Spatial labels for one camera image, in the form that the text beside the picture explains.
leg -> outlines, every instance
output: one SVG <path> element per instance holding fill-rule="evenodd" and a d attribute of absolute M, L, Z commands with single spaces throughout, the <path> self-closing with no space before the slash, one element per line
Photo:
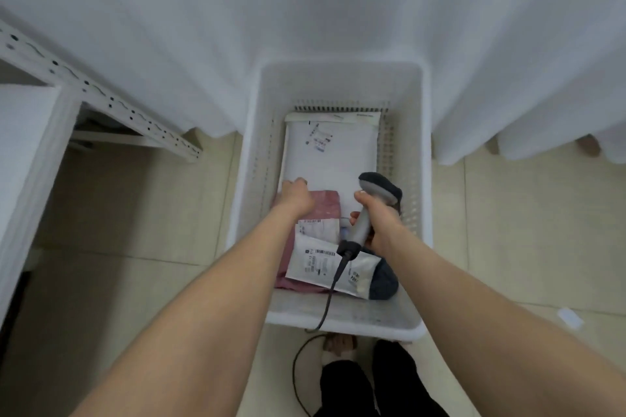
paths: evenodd
<path fill-rule="evenodd" d="M 331 336 L 324 342 L 325 351 L 332 351 L 337 360 L 322 369 L 319 382 L 322 388 L 322 408 L 316 413 L 316 417 L 378 417 L 374 392 L 365 373 L 354 361 L 341 359 L 342 351 L 344 357 L 349 354 L 346 351 L 350 350 L 345 347 L 352 346 L 352 342 L 353 337 L 349 335 Z"/>
<path fill-rule="evenodd" d="M 383 417 L 423 415 L 447 417 L 428 395 L 411 355 L 400 343 L 379 340 L 372 362 L 376 401 Z"/>

floor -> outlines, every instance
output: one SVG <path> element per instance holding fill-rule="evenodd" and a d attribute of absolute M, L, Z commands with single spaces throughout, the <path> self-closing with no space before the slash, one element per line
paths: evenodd
<path fill-rule="evenodd" d="M 44 249 L 0 374 L 0 414 L 66 416 L 158 310 L 223 251 L 241 137 L 202 137 L 185 164 L 158 149 L 68 151 L 36 244 Z M 480 149 L 433 164 L 435 248 L 626 370 L 626 166 L 565 145 L 507 162 Z M 265 326 L 239 416 L 302 415 L 291 363 L 306 335 Z M 478 414 L 430 337 L 408 345 L 451 416 Z M 319 355 L 297 370 L 319 405 Z"/>

basket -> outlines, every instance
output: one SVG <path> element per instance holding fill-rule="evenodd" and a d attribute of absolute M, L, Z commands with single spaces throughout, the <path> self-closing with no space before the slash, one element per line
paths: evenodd
<path fill-rule="evenodd" d="M 261 70 L 239 163 L 227 247 L 267 214 L 277 191 L 287 113 L 380 111 L 378 171 L 403 190 L 402 221 L 432 245 L 430 105 L 406 62 L 280 62 Z M 358 189 L 355 179 L 355 190 Z M 326 295 L 275 289 L 266 322 L 317 326 Z M 324 331 L 412 341 L 426 333 L 400 287 L 388 301 L 333 297 Z"/>

hand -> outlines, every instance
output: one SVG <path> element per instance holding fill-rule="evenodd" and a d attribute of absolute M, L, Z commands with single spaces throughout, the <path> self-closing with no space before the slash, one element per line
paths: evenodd
<path fill-rule="evenodd" d="M 285 208 L 296 220 L 308 215 L 315 207 L 315 200 L 309 192 L 307 181 L 302 177 L 297 178 L 295 182 L 285 180 L 274 207 Z"/>
<path fill-rule="evenodd" d="M 389 255 L 393 232 L 404 228 L 402 221 L 400 221 L 400 215 L 393 207 L 387 206 L 378 198 L 364 191 L 357 191 L 354 194 L 354 198 L 367 208 L 370 221 L 372 222 L 373 232 L 365 245 L 381 257 Z M 352 211 L 350 213 L 350 224 L 354 225 L 360 214 L 360 211 Z"/>

barcode scanner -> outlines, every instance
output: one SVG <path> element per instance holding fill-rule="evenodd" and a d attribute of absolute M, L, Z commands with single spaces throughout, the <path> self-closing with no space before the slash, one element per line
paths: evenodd
<path fill-rule="evenodd" d="M 365 172 L 359 175 L 359 185 L 365 193 L 378 198 L 387 206 L 395 206 L 400 203 L 400 200 L 402 199 L 402 190 L 387 180 L 385 176 L 380 175 L 380 173 L 377 172 Z M 356 223 L 350 228 L 348 238 L 342 240 L 337 247 L 337 254 L 341 256 L 341 262 L 339 263 L 339 267 L 337 267 L 337 271 L 335 271 L 333 285 L 328 293 L 326 308 L 324 310 L 324 314 L 322 315 L 322 319 L 315 329 L 307 330 L 307 332 L 313 333 L 319 330 L 324 324 L 326 315 L 328 315 L 328 309 L 331 306 L 331 298 L 333 296 L 333 292 L 335 291 L 335 285 L 341 277 L 341 274 L 343 274 L 348 262 L 359 255 L 359 252 L 363 248 L 371 230 L 372 222 L 369 218 L 369 211 L 367 208 L 363 207 Z"/>

